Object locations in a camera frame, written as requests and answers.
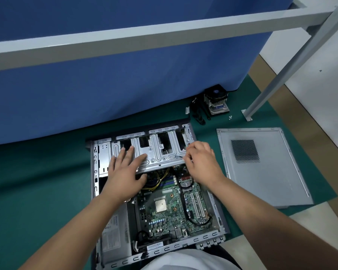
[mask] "label sticker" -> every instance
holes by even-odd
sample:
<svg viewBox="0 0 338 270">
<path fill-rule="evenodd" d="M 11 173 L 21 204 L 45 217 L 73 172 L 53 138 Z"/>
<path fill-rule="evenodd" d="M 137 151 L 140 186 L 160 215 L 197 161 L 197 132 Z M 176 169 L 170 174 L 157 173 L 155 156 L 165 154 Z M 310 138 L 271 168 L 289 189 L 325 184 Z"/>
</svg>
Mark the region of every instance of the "label sticker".
<svg viewBox="0 0 338 270">
<path fill-rule="evenodd" d="M 162 193 L 168 193 L 168 192 L 172 192 L 172 191 L 173 191 L 172 189 L 167 189 L 167 190 L 162 191 Z"/>
<path fill-rule="evenodd" d="M 163 246 L 164 246 L 163 242 L 155 243 L 153 245 L 148 245 L 147 251 L 154 250 L 154 249 L 157 249 L 157 248 L 163 247 Z"/>
<path fill-rule="evenodd" d="M 103 251 L 120 248 L 119 216 L 113 215 L 104 228 L 102 236 Z"/>
</svg>

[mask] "green anti-static mat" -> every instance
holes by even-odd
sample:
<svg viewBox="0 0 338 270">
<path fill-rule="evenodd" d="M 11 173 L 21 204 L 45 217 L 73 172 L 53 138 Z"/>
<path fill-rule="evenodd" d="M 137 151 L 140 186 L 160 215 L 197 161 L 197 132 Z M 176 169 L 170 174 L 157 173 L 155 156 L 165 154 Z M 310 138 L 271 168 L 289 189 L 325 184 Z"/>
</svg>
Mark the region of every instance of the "green anti-static mat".
<svg viewBox="0 0 338 270">
<path fill-rule="evenodd" d="M 258 94 L 253 81 L 246 77 L 237 91 L 229 93 L 230 114 L 213 117 L 205 126 L 191 121 L 197 139 L 211 145 L 224 171 L 217 128 L 281 127 L 315 204 L 336 197 L 268 103 L 253 115 L 252 122 L 244 119 L 241 110 L 247 108 Z M 87 137 L 186 118 L 185 107 L 188 104 L 188 99 L 179 100 L 103 124 L 0 145 L 0 269 L 18 268 L 89 203 L 90 155 L 85 149 Z M 308 207 L 290 207 L 283 212 L 291 215 Z M 231 229 L 230 238 L 241 235 L 238 226 L 226 214 Z"/>
</svg>

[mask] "pci slot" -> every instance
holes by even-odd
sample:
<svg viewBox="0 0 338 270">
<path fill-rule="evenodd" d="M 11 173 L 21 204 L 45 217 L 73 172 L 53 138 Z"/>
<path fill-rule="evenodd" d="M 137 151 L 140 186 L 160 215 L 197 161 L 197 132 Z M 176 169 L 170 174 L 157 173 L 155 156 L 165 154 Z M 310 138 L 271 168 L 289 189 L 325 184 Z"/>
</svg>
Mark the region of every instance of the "pci slot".
<svg viewBox="0 0 338 270">
<path fill-rule="evenodd" d="M 196 216 L 197 219 L 199 219 L 199 218 L 200 218 L 200 216 L 199 216 L 199 211 L 198 211 L 198 208 L 196 207 L 196 204 L 195 204 L 194 195 L 191 193 L 191 194 L 190 194 L 190 197 L 191 197 L 191 199 L 192 199 L 193 208 L 194 208 L 194 210 L 195 210 L 195 216 Z"/>
<path fill-rule="evenodd" d="M 201 200 L 200 200 L 200 196 L 199 196 L 198 191 L 195 192 L 195 196 L 196 196 L 196 199 L 197 199 L 197 201 L 198 201 L 198 205 L 199 205 L 199 208 L 200 208 L 201 216 L 202 216 L 203 218 L 205 218 L 205 213 L 204 213 L 203 205 L 202 205 L 202 203 L 201 203 Z"/>
</svg>

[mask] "hand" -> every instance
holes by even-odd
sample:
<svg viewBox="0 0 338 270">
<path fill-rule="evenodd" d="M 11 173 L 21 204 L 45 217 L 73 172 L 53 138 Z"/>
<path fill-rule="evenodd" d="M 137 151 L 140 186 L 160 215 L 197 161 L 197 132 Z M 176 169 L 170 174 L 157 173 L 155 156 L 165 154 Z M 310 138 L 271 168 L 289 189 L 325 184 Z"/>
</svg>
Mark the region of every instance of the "hand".
<svg viewBox="0 0 338 270">
<path fill-rule="evenodd" d="M 134 147 L 130 146 L 127 153 L 125 153 L 125 148 L 122 148 L 117 159 L 114 156 L 110 159 L 108 180 L 100 195 L 123 203 L 142 189 L 146 183 L 147 175 L 142 174 L 139 180 L 135 180 L 135 173 L 147 155 L 142 154 L 131 162 L 133 154 Z"/>
<path fill-rule="evenodd" d="M 183 160 L 195 181 L 210 189 L 213 183 L 225 177 L 208 143 L 195 141 L 186 150 Z"/>
</svg>

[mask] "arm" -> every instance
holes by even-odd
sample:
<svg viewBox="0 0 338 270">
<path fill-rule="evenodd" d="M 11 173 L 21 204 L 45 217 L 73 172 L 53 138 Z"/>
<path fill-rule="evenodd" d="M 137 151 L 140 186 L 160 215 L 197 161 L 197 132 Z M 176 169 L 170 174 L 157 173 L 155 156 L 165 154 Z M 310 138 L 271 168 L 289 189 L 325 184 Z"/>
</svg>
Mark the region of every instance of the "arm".
<svg viewBox="0 0 338 270">
<path fill-rule="evenodd" d="M 228 209 L 267 269 L 338 269 L 338 250 L 225 177 L 208 143 L 190 144 L 183 159 Z"/>
<path fill-rule="evenodd" d="M 74 270 L 84 267 L 115 210 L 136 195 L 146 182 L 146 174 L 135 180 L 135 172 L 146 154 L 131 163 L 133 153 L 133 147 L 126 155 L 122 149 L 117 159 L 111 159 L 108 181 L 101 194 L 36 251 L 20 270 Z"/>
</svg>

